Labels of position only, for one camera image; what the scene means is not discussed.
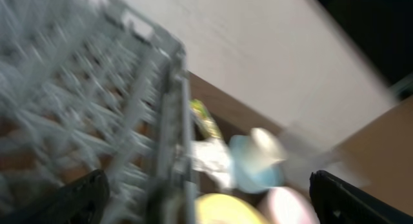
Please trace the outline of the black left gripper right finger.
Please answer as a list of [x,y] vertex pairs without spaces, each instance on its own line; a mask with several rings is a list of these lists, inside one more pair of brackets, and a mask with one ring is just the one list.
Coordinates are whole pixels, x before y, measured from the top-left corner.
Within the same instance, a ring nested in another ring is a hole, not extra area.
[[320,224],[412,223],[412,216],[325,170],[311,174],[309,194]]

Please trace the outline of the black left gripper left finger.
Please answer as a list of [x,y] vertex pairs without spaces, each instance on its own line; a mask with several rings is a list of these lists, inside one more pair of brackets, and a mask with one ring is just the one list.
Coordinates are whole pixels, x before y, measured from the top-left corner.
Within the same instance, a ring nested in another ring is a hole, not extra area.
[[2,217],[1,224],[99,224],[109,196],[108,178],[97,169]]

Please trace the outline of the cream white cup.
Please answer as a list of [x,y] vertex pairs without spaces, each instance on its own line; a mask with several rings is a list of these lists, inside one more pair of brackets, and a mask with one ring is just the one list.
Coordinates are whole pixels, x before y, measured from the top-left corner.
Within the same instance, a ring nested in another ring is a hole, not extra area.
[[288,154],[281,142],[264,128],[252,128],[247,156],[251,169],[260,171],[287,160]]

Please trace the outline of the white paper napkin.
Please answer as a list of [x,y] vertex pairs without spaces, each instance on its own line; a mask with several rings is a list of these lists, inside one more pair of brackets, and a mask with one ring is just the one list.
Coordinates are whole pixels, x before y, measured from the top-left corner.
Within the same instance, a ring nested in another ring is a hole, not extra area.
[[192,142],[192,168],[205,173],[218,185],[221,192],[236,187],[232,156],[227,144],[220,138],[210,137]]

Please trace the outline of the yellow green snack wrapper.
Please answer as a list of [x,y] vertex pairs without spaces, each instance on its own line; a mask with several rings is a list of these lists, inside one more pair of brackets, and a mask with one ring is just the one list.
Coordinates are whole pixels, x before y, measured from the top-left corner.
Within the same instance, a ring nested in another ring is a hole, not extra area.
[[192,99],[190,101],[190,108],[195,115],[196,125],[205,138],[223,139],[217,123],[200,100]]

